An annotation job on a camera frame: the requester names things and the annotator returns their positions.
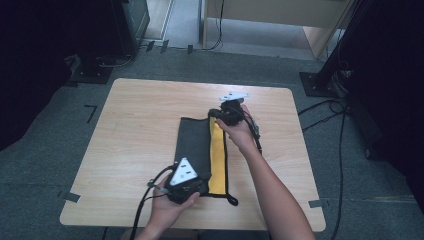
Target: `yellow lining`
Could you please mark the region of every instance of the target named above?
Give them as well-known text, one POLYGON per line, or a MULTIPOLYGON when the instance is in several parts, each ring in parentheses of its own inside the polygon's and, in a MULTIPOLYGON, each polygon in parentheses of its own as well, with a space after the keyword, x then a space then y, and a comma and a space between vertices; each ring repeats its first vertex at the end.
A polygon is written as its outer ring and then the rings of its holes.
POLYGON ((209 180, 210 194, 226 194, 225 192, 225 146, 224 132, 215 123, 214 118, 210 118, 211 131, 211 173, 209 180))

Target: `white device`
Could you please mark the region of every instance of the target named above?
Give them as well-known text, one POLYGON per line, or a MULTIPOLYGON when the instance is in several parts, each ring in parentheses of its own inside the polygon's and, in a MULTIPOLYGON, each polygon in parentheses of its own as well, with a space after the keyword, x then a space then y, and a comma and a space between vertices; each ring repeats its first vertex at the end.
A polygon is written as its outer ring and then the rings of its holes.
POLYGON ((219 98, 220 101, 230 101, 236 99, 243 99, 245 97, 249 97, 249 93, 233 93, 230 92, 228 95, 222 96, 219 98))
POLYGON ((169 184, 171 186, 175 186, 177 184, 187 182, 196 177, 197 177, 197 173, 196 171, 194 171, 190 162, 187 160, 187 158, 183 158, 179 162, 178 167, 175 170, 174 176, 172 176, 169 184))

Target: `gray carpet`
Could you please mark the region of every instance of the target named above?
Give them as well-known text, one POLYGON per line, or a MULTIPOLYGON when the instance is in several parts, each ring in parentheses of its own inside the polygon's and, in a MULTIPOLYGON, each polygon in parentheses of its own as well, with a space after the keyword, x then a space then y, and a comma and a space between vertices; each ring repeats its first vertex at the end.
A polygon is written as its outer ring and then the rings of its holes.
MULTIPOLYGON (((26 135, 0 152, 0 239, 101 239, 104 228, 61 225, 64 200, 57 196, 71 188, 116 78, 284 87, 293 91, 302 110, 325 99, 306 97, 298 72, 321 67, 315 61, 141 49, 134 61, 113 70, 106 85, 62 87, 26 135), (85 105, 98 106, 89 123, 92 108, 85 105)), ((331 111, 324 105, 303 114, 300 121, 305 127, 328 115, 331 111)), ((335 117, 304 134, 327 222, 317 239, 330 239, 337 219, 341 119, 335 117)), ((365 158, 362 138, 349 116, 342 145, 345 179, 337 239, 424 239, 424 216, 404 177, 384 161, 365 158)), ((125 230, 110 228, 107 239, 119 239, 125 230)))

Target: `hand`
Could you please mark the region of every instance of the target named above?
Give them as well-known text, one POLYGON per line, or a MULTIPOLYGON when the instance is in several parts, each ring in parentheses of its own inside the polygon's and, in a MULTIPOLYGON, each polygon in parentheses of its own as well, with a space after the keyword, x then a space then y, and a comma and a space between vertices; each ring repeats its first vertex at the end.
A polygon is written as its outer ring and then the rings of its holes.
MULTIPOLYGON (((158 186, 163 187, 168 177, 162 179, 158 186)), ((154 188, 153 196, 161 196, 164 193, 154 188)), ((171 202, 167 196, 153 198, 152 212, 146 228, 137 239, 158 239, 162 233, 170 228, 187 208, 193 206, 199 198, 200 193, 193 193, 183 204, 171 202)))
MULTIPOLYGON (((245 114, 245 117, 250 120, 250 113, 246 105, 242 104, 241 108, 245 113, 247 113, 245 114)), ((216 119, 216 123, 220 128, 222 128, 222 130, 228 133, 230 139, 240 150, 248 149, 250 147, 256 148, 252 132, 250 131, 249 125, 247 125, 246 121, 243 120, 235 126, 227 126, 221 119, 216 119)))

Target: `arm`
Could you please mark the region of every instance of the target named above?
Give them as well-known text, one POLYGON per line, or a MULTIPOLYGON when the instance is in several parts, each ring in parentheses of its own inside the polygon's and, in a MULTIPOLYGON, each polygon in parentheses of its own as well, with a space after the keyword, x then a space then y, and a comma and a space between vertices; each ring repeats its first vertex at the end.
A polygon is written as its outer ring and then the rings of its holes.
MULTIPOLYGON (((164 178, 159 186, 165 185, 166 178, 164 178)), ((158 189, 153 190, 153 196, 163 195, 158 189)), ((157 197, 153 199, 152 213, 150 214, 149 222, 143 231, 136 236, 136 240, 156 240, 159 239, 163 232, 170 228, 187 208, 193 206, 199 198, 200 193, 196 192, 187 199, 183 204, 176 204, 169 201, 166 196, 157 197)))
POLYGON ((262 215, 273 239, 315 239, 298 202, 256 148, 247 123, 242 121, 229 127, 220 119, 216 122, 246 158, 262 215))

